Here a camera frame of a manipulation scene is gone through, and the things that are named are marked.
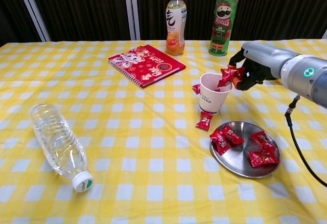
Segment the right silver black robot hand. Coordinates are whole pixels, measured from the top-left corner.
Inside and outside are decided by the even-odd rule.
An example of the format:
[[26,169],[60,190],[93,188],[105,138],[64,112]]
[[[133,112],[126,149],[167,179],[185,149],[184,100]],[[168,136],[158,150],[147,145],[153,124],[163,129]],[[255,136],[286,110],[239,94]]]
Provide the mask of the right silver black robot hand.
[[281,49],[258,42],[246,42],[241,49],[231,57],[228,66],[235,68],[237,63],[244,61],[243,77],[234,77],[235,89],[246,91],[264,80],[281,79],[281,71],[287,61],[299,53]]

